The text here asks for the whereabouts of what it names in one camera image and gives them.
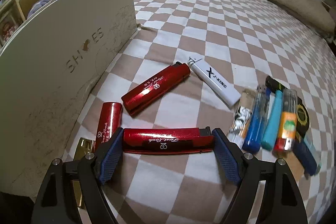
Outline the patterned white lighter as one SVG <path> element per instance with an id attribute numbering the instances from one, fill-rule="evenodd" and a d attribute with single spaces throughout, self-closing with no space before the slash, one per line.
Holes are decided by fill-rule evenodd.
<path id="1" fill-rule="evenodd" d="M 243 90 L 235 111 L 234 121 L 227 134 L 228 140 L 235 143 L 240 149 L 242 149 L 247 134 L 255 98 L 255 90 L 249 88 Z"/>

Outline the clear blue lighter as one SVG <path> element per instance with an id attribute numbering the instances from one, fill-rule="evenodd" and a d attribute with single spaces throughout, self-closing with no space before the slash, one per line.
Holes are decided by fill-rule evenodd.
<path id="1" fill-rule="evenodd" d="M 243 149 L 251 154 L 258 153 L 261 147 L 268 116 L 269 99 L 270 90 L 265 85 L 259 85 L 248 131 L 243 143 Z"/>

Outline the red lighter upright left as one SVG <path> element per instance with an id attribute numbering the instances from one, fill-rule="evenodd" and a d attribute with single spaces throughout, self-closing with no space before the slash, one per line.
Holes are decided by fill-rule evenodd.
<path id="1" fill-rule="evenodd" d="M 116 130 L 121 127 L 122 104 L 118 102 L 104 102 L 98 122 L 96 139 L 94 142 L 95 152 L 102 143 L 108 142 Z"/>

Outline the cyan lighter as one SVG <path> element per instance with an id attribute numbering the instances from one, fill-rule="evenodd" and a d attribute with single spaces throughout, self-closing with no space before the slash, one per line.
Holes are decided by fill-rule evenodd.
<path id="1" fill-rule="evenodd" d="M 266 129 L 261 141 L 261 146 L 267 151 L 272 151 L 275 145 L 278 134 L 278 128 L 280 124 L 281 113 L 282 113 L 282 91 L 277 90 L 272 105 L 272 109 L 270 112 L 270 116 L 268 119 L 268 123 L 266 125 Z"/>

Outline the white J-King lighter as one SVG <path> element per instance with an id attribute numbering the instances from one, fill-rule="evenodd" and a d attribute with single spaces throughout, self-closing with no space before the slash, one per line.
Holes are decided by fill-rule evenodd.
<path id="1" fill-rule="evenodd" d="M 232 108 L 240 100 L 241 94 L 234 86 L 204 59 L 189 57 L 188 66 L 229 108 Z"/>

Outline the dark blue lighter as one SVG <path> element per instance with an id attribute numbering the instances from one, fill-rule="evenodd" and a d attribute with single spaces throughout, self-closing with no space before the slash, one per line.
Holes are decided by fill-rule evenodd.
<path id="1" fill-rule="evenodd" d="M 293 153 L 303 166 L 305 174 L 315 176 L 319 173 L 322 166 L 321 157 L 307 134 L 300 141 L 295 142 Z"/>

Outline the red lighter lying diagonal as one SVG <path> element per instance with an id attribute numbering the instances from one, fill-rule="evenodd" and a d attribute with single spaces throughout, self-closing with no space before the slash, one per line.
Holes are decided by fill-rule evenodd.
<path id="1" fill-rule="evenodd" d="M 121 97 L 130 116 L 135 116 L 190 75 L 186 63 L 176 62 L 161 70 Z"/>

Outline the black lighter gold emblem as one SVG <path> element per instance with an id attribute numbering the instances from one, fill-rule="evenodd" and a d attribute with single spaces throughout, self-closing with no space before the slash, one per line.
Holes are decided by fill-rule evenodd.
<path id="1" fill-rule="evenodd" d="M 267 76 L 265 79 L 266 87 L 272 92 L 276 93 L 277 90 L 283 92 L 287 89 L 283 84 L 273 79 L 270 76 Z M 310 126 L 309 114 L 307 112 L 307 108 L 303 104 L 303 101 L 300 97 L 297 97 L 297 132 L 299 135 L 304 138 L 307 130 Z"/>

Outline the orange label clear lighter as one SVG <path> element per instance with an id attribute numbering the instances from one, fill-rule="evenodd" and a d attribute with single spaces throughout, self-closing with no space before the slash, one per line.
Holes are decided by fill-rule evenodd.
<path id="1" fill-rule="evenodd" d="M 282 94 L 282 112 L 274 150 L 289 152 L 293 149 L 297 127 L 297 92 L 285 89 Z"/>

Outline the white shoe box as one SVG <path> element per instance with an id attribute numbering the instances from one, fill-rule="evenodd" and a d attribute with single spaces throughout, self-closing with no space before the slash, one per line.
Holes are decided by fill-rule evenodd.
<path id="1" fill-rule="evenodd" d="M 133 0 L 56 0 L 1 49 L 1 191 L 36 196 L 92 88 L 137 28 Z"/>

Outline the checkered bed sheet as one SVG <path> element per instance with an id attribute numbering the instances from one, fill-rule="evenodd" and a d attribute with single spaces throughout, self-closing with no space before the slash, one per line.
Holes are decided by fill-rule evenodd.
<path id="1" fill-rule="evenodd" d="M 271 76 L 302 98 L 322 166 L 305 178 L 296 165 L 295 175 L 307 220 L 317 223 L 334 194 L 335 56 L 327 43 L 266 0 L 134 0 L 134 6 L 141 29 L 89 95 L 64 159 L 74 157 L 80 138 L 95 137 L 104 102 L 120 101 L 168 65 L 200 58 L 239 91 Z M 126 153 L 104 186 L 119 223 L 218 223 L 234 191 L 212 152 Z"/>

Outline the purple plush toy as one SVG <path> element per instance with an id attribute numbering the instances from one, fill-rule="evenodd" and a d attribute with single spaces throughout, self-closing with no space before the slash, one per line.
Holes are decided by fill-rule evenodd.
<path id="1" fill-rule="evenodd" d="M 33 4 L 31 10 L 28 13 L 28 18 L 31 17 L 35 12 L 37 12 L 40 8 L 45 6 L 46 4 L 49 4 L 50 2 L 53 2 L 54 0 L 38 0 L 35 4 Z"/>

